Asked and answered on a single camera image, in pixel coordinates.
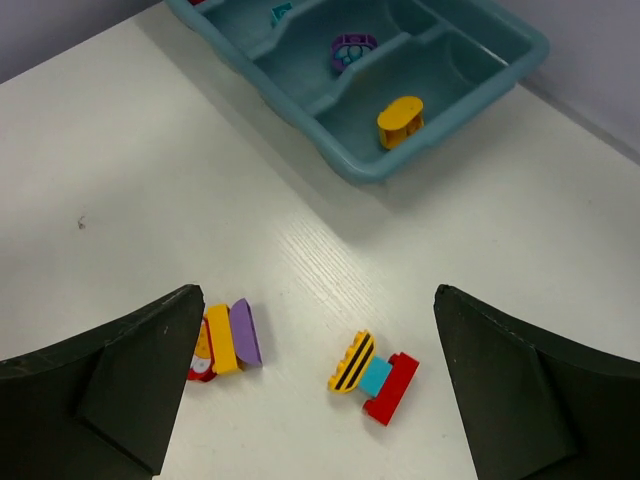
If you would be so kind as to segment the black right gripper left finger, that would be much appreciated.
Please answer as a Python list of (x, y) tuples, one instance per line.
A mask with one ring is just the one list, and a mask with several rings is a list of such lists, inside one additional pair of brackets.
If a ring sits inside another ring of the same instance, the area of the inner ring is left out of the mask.
[(1, 363), (4, 479), (160, 474), (204, 311), (184, 285), (64, 341)]

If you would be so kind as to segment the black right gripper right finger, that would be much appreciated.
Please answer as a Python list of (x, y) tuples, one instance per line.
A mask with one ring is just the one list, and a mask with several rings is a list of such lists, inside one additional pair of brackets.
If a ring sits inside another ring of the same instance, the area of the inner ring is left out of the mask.
[(639, 364), (441, 285), (434, 314), (480, 479), (636, 479)]

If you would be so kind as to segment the red round flower lego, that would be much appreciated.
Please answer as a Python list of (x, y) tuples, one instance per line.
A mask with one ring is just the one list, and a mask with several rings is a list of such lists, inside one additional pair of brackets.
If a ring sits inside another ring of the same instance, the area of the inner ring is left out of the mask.
[(214, 363), (215, 359), (209, 324), (206, 318), (202, 318), (187, 379), (189, 381), (198, 381), (203, 383), (211, 381), (216, 377), (216, 373), (214, 372)]

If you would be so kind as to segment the red long lego brick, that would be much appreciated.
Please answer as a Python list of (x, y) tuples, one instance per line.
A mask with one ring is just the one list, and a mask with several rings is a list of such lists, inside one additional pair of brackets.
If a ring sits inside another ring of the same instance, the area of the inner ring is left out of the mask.
[(419, 361), (404, 352), (393, 354), (388, 363), (391, 371), (378, 395), (366, 400), (363, 405), (367, 415), (384, 426), (389, 425), (420, 365)]

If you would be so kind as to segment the yellow striped lego brick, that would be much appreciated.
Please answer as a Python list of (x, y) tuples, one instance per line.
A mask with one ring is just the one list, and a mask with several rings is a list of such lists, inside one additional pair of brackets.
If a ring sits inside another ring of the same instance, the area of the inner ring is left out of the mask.
[(328, 388), (334, 393), (353, 391), (361, 381), (376, 352), (376, 341), (369, 330), (358, 331), (351, 345), (339, 361), (334, 374), (328, 380)]

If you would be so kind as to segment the orange oval flower lego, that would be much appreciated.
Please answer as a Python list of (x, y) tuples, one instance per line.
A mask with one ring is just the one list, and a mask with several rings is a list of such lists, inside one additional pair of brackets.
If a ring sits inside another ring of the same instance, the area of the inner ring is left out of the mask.
[(391, 150), (424, 126), (423, 101), (416, 96), (402, 96), (392, 101), (377, 117), (381, 145)]

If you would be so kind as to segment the purple round flower lego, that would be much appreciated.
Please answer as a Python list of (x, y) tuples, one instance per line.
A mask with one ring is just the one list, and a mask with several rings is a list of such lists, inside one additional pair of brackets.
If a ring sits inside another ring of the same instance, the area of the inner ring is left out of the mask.
[(377, 39), (366, 33), (338, 35), (331, 43), (331, 65), (342, 73), (349, 65), (378, 47)]

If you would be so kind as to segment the small teal lego cube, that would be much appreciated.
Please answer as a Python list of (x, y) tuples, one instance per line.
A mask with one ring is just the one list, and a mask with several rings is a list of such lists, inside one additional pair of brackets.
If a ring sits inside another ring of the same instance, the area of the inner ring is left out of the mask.
[(291, 2), (280, 3), (271, 8), (271, 25), (275, 27), (293, 9)]

